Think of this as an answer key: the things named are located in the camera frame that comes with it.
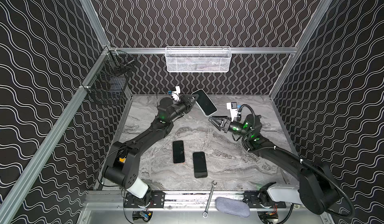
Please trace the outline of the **grey cloth pad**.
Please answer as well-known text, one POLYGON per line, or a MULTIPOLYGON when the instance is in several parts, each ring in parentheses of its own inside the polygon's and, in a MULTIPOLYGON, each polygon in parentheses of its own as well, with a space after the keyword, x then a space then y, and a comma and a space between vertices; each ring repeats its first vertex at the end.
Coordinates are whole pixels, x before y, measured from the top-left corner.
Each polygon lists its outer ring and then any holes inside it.
POLYGON ((242 218, 248 218, 251 214, 249 206, 239 200, 218 197, 216 198, 215 204, 217 210, 225 214, 242 218))

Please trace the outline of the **black phone left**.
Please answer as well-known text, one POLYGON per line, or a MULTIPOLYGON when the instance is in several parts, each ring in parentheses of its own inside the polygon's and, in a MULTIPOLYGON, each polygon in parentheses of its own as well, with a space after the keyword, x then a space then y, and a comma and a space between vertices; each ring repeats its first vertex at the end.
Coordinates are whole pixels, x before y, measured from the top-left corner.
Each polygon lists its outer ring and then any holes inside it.
POLYGON ((173 162, 174 164, 185 162, 184 141, 173 142, 173 162))

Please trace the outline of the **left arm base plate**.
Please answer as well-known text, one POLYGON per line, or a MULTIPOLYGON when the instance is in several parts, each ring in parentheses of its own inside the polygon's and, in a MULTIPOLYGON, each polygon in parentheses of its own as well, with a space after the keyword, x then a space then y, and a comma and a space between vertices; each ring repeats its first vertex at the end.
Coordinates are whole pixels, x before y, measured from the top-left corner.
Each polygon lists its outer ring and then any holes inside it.
POLYGON ((124 197, 124 208, 158 208, 164 207, 165 192, 148 190, 143 198, 138 198, 131 193, 127 193, 124 197))

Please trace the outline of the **black phone middle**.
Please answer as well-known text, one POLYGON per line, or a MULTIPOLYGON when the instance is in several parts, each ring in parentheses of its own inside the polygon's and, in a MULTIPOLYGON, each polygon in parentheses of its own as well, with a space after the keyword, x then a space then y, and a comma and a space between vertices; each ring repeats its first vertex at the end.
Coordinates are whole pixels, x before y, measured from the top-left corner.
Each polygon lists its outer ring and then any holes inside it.
POLYGON ((200 179, 208 176, 206 156, 204 152, 193 152, 193 164, 195 178, 200 179))

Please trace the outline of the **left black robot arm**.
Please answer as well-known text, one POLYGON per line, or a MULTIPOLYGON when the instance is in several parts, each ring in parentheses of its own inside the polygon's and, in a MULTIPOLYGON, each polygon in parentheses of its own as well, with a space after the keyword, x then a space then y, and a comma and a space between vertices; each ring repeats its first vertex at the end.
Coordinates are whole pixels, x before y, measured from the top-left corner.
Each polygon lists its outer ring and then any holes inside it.
POLYGON ((142 154, 156 142, 164 139, 173 129, 174 122, 189 113, 198 98, 198 94, 185 94, 180 95, 178 102, 170 97, 161 99, 157 106, 158 113, 146 131, 129 141, 115 142, 111 145, 102 177, 133 196, 144 199, 149 186, 138 177, 142 154))

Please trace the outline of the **silver wrench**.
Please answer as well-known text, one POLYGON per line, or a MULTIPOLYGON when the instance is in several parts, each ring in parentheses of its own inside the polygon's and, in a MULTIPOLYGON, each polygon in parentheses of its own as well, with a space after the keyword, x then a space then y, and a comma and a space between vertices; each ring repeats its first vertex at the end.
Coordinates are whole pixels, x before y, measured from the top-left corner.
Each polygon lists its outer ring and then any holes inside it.
POLYGON ((205 210, 203 212, 203 218, 205 218, 205 219, 208 217, 209 207, 210 207, 210 204, 211 204, 212 197, 213 197, 214 190, 215 190, 216 186, 217 186, 217 182, 216 181, 212 181, 211 182, 211 190, 210 190, 210 193, 209 193, 207 204, 206 204, 205 210))

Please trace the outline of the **black phone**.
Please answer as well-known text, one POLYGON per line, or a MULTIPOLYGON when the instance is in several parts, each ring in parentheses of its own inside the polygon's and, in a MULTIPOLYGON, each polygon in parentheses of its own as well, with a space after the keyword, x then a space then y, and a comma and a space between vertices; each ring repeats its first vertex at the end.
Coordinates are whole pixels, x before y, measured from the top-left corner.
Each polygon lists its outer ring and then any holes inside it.
POLYGON ((195 178, 200 179, 208 176, 206 156, 204 152, 193 152, 193 164, 195 178))
POLYGON ((184 141, 173 142, 173 162, 174 164, 185 162, 184 141))

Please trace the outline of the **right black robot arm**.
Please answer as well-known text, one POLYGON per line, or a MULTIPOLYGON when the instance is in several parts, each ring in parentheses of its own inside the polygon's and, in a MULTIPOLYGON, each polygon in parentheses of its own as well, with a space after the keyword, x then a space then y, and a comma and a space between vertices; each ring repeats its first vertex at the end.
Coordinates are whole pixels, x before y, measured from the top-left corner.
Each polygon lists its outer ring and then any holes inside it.
POLYGON ((306 164, 265 138, 261 134, 262 124, 258 116, 250 114, 243 123, 227 116, 212 116, 209 121, 219 131, 238 135, 246 152, 271 161, 298 180, 297 185, 272 182, 263 186, 259 197, 261 205, 270 206, 277 202, 299 204, 320 215, 342 197, 328 167, 306 164))

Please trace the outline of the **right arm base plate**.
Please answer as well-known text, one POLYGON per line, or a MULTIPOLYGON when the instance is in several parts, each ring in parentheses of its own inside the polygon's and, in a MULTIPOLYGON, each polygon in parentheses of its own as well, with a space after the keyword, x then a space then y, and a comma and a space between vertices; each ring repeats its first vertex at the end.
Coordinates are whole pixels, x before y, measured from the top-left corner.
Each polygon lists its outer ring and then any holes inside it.
POLYGON ((245 191, 243 202, 246 203, 250 209, 285 209, 287 207, 284 202, 273 201, 268 193, 264 191, 245 191))

